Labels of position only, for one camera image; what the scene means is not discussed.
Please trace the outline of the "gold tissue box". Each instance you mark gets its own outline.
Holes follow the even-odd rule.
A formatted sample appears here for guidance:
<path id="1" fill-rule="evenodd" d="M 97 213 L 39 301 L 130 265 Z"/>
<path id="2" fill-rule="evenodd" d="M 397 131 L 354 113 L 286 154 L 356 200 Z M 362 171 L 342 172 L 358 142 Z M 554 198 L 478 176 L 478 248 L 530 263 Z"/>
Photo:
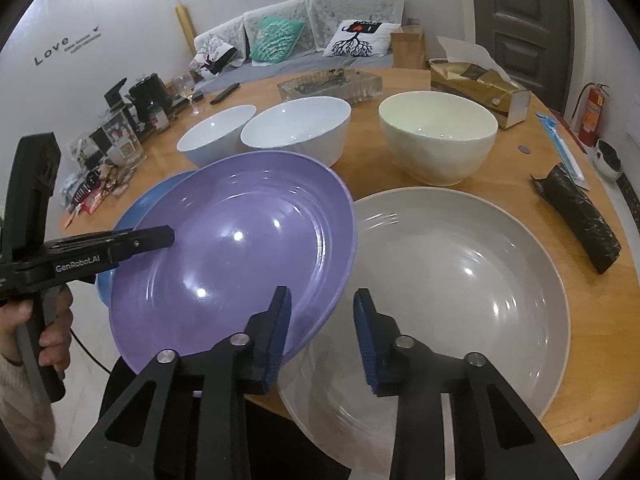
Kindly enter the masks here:
<path id="1" fill-rule="evenodd" d="M 532 92 L 509 76 L 479 44 L 438 36 L 444 58 L 430 61 L 431 87 L 486 107 L 501 129 L 525 122 Z"/>

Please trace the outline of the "black white cushion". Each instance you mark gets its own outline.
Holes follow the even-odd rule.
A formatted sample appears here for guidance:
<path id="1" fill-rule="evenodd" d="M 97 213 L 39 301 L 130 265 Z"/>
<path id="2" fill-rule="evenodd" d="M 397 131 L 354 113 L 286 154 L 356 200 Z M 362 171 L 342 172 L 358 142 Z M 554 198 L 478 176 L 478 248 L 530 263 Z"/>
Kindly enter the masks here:
<path id="1" fill-rule="evenodd" d="M 190 70 L 204 79 L 214 78 L 239 59 L 239 51 L 228 42 L 211 36 L 196 52 Z"/>

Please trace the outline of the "blue toothbrush package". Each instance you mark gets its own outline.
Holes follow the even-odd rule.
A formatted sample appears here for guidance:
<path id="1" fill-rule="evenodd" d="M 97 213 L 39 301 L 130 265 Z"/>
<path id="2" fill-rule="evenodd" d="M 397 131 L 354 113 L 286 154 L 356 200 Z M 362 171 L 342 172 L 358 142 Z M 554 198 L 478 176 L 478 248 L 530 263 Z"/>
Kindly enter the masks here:
<path id="1" fill-rule="evenodd" d="M 547 136 L 553 144 L 555 151 L 558 152 L 562 165 L 570 176 L 570 180 L 572 180 L 574 182 L 574 185 L 577 185 L 578 188 L 582 188 L 583 190 L 588 191 L 589 185 L 586 181 L 586 178 L 582 173 L 582 170 L 580 169 L 576 158 L 570 152 L 568 145 L 561 138 L 558 130 L 558 122 L 556 121 L 556 119 L 541 113 L 537 113 L 536 116 L 541 125 L 544 127 L 544 130 L 546 130 Z"/>

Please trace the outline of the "white black helmet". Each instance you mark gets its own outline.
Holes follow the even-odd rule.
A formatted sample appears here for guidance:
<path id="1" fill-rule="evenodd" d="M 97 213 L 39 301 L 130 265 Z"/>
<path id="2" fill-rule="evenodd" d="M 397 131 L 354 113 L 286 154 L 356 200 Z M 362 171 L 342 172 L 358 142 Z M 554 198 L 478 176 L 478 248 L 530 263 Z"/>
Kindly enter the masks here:
<path id="1" fill-rule="evenodd" d="M 623 173 L 622 162 L 616 149 L 605 140 L 597 140 L 593 163 L 600 176 L 611 182 L 617 181 Z"/>

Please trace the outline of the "purple plate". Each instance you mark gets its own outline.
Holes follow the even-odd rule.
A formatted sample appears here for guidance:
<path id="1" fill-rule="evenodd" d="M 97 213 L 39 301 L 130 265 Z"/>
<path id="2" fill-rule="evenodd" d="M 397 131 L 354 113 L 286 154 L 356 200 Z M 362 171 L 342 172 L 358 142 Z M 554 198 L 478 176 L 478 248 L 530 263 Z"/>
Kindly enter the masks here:
<path id="1" fill-rule="evenodd" d="M 280 286 L 292 297 L 283 356 L 293 359 L 334 311 L 356 256 L 346 184 L 290 152 L 245 153 L 195 171 L 140 224 L 169 226 L 175 240 L 115 271 L 111 331 L 135 372 L 162 350 L 190 356 L 239 333 Z"/>

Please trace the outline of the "white bowl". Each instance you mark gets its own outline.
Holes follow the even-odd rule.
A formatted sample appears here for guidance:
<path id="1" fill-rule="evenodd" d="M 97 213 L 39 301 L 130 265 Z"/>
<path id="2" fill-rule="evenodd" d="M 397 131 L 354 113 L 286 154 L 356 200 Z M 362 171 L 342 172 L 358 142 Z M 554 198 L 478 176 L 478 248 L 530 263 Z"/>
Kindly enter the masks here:
<path id="1" fill-rule="evenodd" d="M 343 155 L 350 118 L 352 106 L 345 100 L 301 98 L 256 115 L 243 128 L 241 141 L 250 150 L 299 153 L 331 167 Z"/>
<path id="2" fill-rule="evenodd" d="M 227 108 L 199 122 L 177 143 L 177 151 L 198 168 L 245 152 L 241 132 L 257 108 L 244 104 Z"/>

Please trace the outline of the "grey plate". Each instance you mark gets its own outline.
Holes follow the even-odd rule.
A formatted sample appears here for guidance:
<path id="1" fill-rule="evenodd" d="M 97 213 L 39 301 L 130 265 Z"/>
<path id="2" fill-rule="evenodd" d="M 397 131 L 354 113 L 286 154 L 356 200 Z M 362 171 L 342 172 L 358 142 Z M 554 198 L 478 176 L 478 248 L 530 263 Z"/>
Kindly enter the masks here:
<path id="1" fill-rule="evenodd" d="M 397 402 L 375 396 L 364 376 L 352 316 L 360 288 L 433 351 L 484 354 L 542 416 L 562 382 L 570 311 L 536 237 L 486 200 L 444 188 L 381 192 L 355 211 L 357 255 L 343 295 L 280 374 L 280 398 L 298 428 L 349 469 L 390 472 Z"/>

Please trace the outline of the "glass ashtray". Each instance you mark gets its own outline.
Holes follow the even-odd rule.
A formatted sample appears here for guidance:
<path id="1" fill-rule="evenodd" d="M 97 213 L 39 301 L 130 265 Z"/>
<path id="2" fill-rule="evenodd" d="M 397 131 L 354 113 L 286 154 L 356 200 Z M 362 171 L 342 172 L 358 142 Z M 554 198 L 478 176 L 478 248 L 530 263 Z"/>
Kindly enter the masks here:
<path id="1" fill-rule="evenodd" d="M 382 96 L 383 81 L 380 76 L 363 70 L 334 68 L 283 81 L 278 84 L 278 90 L 283 101 L 332 96 L 349 104 L 357 104 Z"/>

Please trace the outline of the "grey sofa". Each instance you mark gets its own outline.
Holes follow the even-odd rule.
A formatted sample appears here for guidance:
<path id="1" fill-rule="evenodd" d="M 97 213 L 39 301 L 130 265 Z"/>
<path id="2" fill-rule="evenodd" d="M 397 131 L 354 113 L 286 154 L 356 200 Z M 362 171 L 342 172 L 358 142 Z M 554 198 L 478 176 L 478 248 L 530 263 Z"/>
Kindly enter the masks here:
<path id="1" fill-rule="evenodd" d="M 214 92 L 308 70 L 390 67 L 405 1 L 288 0 L 248 11 L 196 36 L 189 70 Z"/>

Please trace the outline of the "wine glass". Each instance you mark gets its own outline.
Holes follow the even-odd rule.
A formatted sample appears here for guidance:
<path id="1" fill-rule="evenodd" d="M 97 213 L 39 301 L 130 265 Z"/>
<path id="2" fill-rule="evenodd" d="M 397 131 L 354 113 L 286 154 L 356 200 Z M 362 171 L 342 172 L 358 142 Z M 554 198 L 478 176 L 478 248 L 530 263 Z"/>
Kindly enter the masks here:
<path id="1" fill-rule="evenodd" d="M 189 101 L 192 114 L 194 116 L 198 116 L 198 114 L 200 114 L 200 110 L 194 101 L 195 81 L 192 75 L 189 72 L 183 73 L 172 80 L 172 85 L 179 96 L 182 96 Z"/>

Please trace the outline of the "cream bowl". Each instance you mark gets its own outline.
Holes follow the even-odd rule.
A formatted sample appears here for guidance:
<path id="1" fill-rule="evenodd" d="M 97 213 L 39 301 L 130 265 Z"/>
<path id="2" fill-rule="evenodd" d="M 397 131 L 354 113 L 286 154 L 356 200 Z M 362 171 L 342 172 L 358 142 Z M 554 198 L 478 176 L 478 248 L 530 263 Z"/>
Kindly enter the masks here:
<path id="1" fill-rule="evenodd" d="M 378 117 L 397 165 L 436 186 L 458 184 L 479 170 L 499 129 L 485 107 L 437 91 L 389 96 L 378 107 Z"/>

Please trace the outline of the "teal cushion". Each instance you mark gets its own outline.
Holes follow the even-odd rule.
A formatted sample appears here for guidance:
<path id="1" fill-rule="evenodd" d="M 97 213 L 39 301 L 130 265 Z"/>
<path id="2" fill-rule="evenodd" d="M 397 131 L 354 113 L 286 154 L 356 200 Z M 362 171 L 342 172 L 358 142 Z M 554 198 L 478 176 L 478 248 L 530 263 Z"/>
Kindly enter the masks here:
<path id="1" fill-rule="evenodd" d="M 258 27 L 250 58 L 257 63 L 278 64 L 294 50 L 305 24 L 299 20 L 267 16 Z"/>

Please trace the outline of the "white tree cushion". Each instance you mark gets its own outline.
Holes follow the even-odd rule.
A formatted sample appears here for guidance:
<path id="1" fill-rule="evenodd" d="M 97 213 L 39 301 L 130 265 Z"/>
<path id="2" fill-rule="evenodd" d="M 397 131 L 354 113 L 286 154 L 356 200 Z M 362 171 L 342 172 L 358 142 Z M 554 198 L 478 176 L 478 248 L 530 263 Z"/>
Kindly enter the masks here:
<path id="1" fill-rule="evenodd" d="M 323 51 L 325 58 L 377 58 L 390 50 L 400 24 L 345 20 Z"/>

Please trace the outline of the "black remote control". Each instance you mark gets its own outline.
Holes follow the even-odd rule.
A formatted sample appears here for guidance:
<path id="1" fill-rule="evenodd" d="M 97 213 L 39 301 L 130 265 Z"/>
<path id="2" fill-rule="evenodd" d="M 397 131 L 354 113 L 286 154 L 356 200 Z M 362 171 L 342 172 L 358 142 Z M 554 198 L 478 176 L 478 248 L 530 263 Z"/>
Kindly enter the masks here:
<path id="1" fill-rule="evenodd" d="M 219 92 L 210 102 L 210 105 L 217 105 L 220 104 L 222 102 L 224 102 L 226 99 L 228 99 L 229 96 L 232 96 L 232 94 L 235 91 L 238 91 L 239 88 L 241 88 L 241 84 L 239 82 L 235 82 L 234 84 L 230 84 L 229 87 L 225 88 L 224 90 L 222 90 L 221 92 Z"/>

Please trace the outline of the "red fire extinguisher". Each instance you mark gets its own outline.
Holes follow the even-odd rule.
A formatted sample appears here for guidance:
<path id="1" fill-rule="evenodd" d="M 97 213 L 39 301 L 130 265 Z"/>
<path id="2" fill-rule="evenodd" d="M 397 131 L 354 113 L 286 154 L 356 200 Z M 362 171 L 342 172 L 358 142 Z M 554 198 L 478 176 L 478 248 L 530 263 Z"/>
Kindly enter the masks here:
<path id="1" fill-rule="evenodd" d="M 599 122 L 607 98 L 608 85 L 600 82 L 586 84 L 578 96 L 574 110 L 574 113 L 580 113 L 578 139 L 590 148 L 597 144 Z"/>

